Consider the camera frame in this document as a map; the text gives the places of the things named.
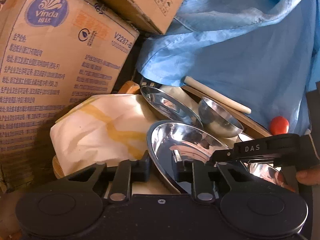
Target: finger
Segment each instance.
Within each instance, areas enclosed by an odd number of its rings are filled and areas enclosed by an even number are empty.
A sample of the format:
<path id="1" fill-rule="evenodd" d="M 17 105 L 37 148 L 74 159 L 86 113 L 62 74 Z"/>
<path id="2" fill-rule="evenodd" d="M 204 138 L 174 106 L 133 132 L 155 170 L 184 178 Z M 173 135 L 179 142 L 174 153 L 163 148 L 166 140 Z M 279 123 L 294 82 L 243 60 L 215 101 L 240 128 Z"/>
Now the finger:
<path id="1" fill-rule="evenodd" d="M 320 167 L 306 170 L 306 171 L 299 171 L 296 175 L 297 181 L 308 185 L 319 185 L 320 184 Z"/>

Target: blue cloth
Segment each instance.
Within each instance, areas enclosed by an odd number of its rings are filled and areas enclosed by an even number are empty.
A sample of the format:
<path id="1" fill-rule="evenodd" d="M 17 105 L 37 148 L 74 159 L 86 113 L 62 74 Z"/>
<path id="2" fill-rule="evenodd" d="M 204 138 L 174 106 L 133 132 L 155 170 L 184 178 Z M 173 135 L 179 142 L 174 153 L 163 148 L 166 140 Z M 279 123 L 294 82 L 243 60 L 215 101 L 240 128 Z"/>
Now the blue cloth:
<path id="1" fill-rule="evenodd" d="M 309 127 L 305 92 L 320 80 L 319 0 L 184 0 L 168 32 L 148 38 L 137 69 L 181 86 L 186 75 L 289 132 Z"/>

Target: metal dish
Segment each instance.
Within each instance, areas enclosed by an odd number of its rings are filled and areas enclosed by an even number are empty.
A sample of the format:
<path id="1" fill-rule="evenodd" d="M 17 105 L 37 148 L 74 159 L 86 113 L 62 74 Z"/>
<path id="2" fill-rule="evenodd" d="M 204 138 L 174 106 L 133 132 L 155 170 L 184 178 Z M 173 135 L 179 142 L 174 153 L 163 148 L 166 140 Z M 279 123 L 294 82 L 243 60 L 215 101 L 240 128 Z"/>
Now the metal dish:
<path id="1" fill-rule="evenodd" d="M 149 154 L 158 171 L 164 178 L 169 190 L 175 193 L 191 193 L 191 184 L 176 182 L 174 179 L 175 150 L 182 161 L 201 160 L 207 162 L 215 150 L 228 147 L 212 135 L 185 123 L 174 121 L 159 121 L 151 125 L 147 133 Z"/>
<path id="2" fill-rule="evenodd" d="M 245 133 L 240 133 L 238 136 L 241 142 L 247 142 L 247 141 L 253 140 L 253 138 L 251 138 L 249 135 L 246 135 Z"/>
<path id="3" fill-rule="evenodd" d="M 278 186 L 285 187 L 287 185 L 282 172 L 269 164 L 249 163 L 248 170 L 251 174 Z"/>
<path id="4" fill-rule="evenodd" d="M 156 110 L 153 112 L 159 119 L 180 121 L 203 129 L 199 117 L 190 108 L 167 93 L 151 86 L 142 86 L 140 91 L 152 108 Z"/>
<path id="5" fill-rule="evenodd" d="M 206 97 L 199 103 L 199 116 L 204 128 L 218 137 L 233 138 L 244 129 L 227 110 Z"/>

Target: black clamp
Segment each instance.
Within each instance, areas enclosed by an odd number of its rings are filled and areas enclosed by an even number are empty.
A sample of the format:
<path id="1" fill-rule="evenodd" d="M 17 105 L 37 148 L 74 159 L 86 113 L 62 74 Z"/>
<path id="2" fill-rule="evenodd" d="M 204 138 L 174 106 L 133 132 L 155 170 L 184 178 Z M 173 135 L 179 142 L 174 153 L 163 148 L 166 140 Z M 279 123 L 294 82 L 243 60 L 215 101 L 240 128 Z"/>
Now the black clamp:
<path id="1" fill-rule="evenodd" d="M 210 162 L 239 160 L 246 163 L 273 163 L 278 166 L 296 166 L 306 169 L 320 163 L 310 135 L 280 134 L 239 142 L 233 149 L 216 150 Z"/>

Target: wooden rolling pin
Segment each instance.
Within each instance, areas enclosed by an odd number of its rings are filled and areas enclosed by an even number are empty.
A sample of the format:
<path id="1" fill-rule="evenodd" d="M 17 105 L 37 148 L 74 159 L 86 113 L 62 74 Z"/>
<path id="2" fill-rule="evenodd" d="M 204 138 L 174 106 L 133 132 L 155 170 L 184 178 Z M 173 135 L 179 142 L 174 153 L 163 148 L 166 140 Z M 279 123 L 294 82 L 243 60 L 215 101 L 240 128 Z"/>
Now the wooden rolling pin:
<path id="1" fill-rule="evenodd" d="M 197 80 L 194 80 L 192 77 L 186 76 L 184 82 L 189 85 L 190 87 L 193 87 L 202 93 L 208 95 L 209 97 L 225 104 L 226 106 L 229 106 L 233 109 L 236 109 L 240 112 L 243 112 L 245 114 L 251 114 L 251 109 L 241 105 L 240 103 L 233 101 L 230 98 L 225 97 L 224 95 L 218 93 L 217 91 L 205 86 L 204 84 L 201 84 Z"/>

